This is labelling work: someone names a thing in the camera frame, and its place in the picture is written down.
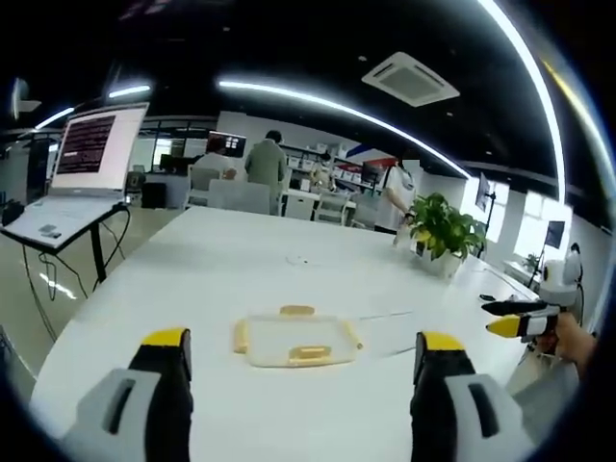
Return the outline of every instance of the potted plant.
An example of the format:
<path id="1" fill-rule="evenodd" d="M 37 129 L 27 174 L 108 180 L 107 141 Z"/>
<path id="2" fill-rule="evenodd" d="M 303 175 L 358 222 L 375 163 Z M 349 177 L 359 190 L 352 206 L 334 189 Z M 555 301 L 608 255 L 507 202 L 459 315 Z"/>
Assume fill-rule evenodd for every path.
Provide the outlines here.
<path id="1" fill-rule="evenodd" d="M 450 278 L 469 253 L 485 244 L 482 223 L 460 214 L 439 193 L 418 196 L 411 211 L 415 213 L 411 238 L 423 248 L 423 267 L 428 272 Z"/>
<path id="2" fill-rule="evenodd" d="M 528 270 L 528 272 L 535 271 L 535 268 L 539 265 L 539 257 L 534 253 L 529 253 L 528 256 L 524 259 L 524 267 Z"/>

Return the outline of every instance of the human hand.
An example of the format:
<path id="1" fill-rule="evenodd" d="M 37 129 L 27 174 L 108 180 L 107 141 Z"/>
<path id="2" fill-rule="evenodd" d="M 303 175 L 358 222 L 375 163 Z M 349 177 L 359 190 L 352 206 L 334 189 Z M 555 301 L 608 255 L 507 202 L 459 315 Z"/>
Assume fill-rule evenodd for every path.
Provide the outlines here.
<path id="1" fill-rule="evenodd" d="M 233 180 L 237 173 L 238 171 L 234 168 L 229 168 L 222 174 L 222 178 L 224 178 L 225 180 Z"/>
<path id="2" fill-rule="evenodd" d="M 596 343 L 596 339 L 579 326 L 571 313 L 558 315 L 553 333 L 537 337 L 540 351 L 546 352 L 555 346 L 556 356 L 575 363 L 579 374 L 585 371 Z"/>

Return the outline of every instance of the person in gray shirt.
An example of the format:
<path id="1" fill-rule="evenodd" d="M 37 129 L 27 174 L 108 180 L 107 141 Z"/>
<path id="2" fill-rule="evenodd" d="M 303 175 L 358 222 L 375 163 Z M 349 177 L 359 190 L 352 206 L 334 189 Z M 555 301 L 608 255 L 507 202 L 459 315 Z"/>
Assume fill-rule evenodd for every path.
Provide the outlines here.
<path id="1" fill-rule="evenodd" d="M 270 213 L 277 215 L 280 182 L 287 171 L 287 157 L 278 144 L 282 135 L 276 130 L 268 131 L 266 138 L 255 144 L 245 162 L 249 183 L 269 186 Z"/>

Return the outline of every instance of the green leaves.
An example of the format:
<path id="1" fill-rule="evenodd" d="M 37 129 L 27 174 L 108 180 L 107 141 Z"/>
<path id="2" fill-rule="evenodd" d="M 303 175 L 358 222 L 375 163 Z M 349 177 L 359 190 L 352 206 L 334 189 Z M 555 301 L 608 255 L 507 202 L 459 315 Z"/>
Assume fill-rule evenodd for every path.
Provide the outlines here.
<path id="1" fill-rule="evenodd" d="M 439 193 L 418 196 L 411 211 L 415 213 L 411 237 L 429 233 L 426 246 L 432 260 L 441 257 L 447 250 L 464 260 L 474 248 L 485 242 L 483 224 L 468 214 L 460 214 Z"/>

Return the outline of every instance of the white chair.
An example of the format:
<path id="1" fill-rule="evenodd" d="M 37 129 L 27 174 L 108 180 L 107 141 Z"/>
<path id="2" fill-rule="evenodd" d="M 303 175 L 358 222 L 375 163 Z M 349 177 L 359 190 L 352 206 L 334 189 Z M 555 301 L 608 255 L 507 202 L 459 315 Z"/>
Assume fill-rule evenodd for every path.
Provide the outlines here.
<path id="1" fill-rule="evenodd" d="M 305 197 L 296 197 L 294 195 L 287 196 L 287 208 L 285 209 L 285 217 L 296 219 L 307 219 L 310 221 L 312 211 L 315 208 L 314 199 Z"/>
<path id="2" fill-rule="evenodd" d="M 184 208 L 189 205 L 207 206 L 210 182 L 219 178 L 220 172 L 216 169 L 189 166 L 189 191 L 186 194 Z"/>
<path id="3" fill-rule="evenodd" d="M 208 206 L 253 214 L 270 214 L 270 187 L 244 181 L 212 180 Z"/>
<path id="4" fill-rule="evenodd" d="M 344 226 L 347 218 L 347 202 L 346 194 L 322 192 L 315 212 L 315 221 Z"/>
<path id="5" fill-rule="evenodd" d="M 351 226 L 353 228 L 374 229 L 379 197 L 356 194 L 352 200 L 355 202 L 355 213 L 352 216 Z"/>

